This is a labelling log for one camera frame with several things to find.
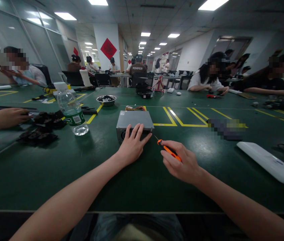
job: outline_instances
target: ceiling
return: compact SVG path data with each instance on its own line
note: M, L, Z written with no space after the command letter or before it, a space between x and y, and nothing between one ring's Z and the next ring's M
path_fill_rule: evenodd
M215 11L198 10L205 0L107 0L108 6L92 6L88 0L31 1L41 2L49 13L65 11L73 15L77 22L64 22L76 28L83 50L84 42L92 42L96 48L93 23L118 23L128 52L133 55L137 54L141 41L147 42L143 55L151 51L158 55L213 28L284 31L284 0L229 0ZM141 7L141 4L174 8ZM151 35L141 37L141 32ZM180 36L168 38L170 33Z

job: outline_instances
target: plastic water bottle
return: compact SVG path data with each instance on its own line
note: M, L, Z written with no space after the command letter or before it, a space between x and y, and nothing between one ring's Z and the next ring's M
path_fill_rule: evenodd
M67 89L64 82L55 82L54 86L57 93L57 103L65 116L69 126L76 136L85 135L89 131L89 127L85 122L81 105L78 100Z

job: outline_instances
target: bottle cap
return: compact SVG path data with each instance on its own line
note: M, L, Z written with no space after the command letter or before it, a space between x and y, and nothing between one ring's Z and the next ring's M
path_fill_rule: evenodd
M57 89L57 90L65 90L67 89L67 85L65 82L55 82L54 83L54 87Z

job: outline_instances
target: screwdriver handle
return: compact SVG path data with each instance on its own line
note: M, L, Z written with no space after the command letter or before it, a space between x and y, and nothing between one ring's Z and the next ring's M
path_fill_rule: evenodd
M175 159L177 159L178 161L182 162L181 158L178 156L178 154L172 150L170 147L167 147L165 145L162 144L163 140L158 140L158 145L165 150L167 153L169 153L171 156L173 156Z

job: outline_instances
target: green workbench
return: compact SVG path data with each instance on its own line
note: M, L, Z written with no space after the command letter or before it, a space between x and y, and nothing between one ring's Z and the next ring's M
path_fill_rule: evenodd
M43 94L38 86L13 88L0 96L0 105L35 107L57 111L52 104L29 101ZM284 161L273 147L284 143L284 112L255 109L265 96L247 100L228 93L224 99L208 99L206 93L181 91L182 95L160 92L142 99L135 89L103 88L81 92L84 106L98 108L101 95L117 97L115 106L102 107L96 116L86 116L90 133L75 136L67 126L54 131L59 140L47 148L14 142L21 127L0 132L0 211L34 211L52 195L100 165L119 148L116 123L125 106L145 106L155 124L154 134L164 140L182 142L192 150L201 167L221 181L270 210L284 214L284 184L278 182L243 153L237 142L223 140L205 124L206 118L238 119L247 128L243 141L255 142ZM152 137L141 157L126 167L103 188L91 212L221 213L221 209L195 187L169 174L156 139Z

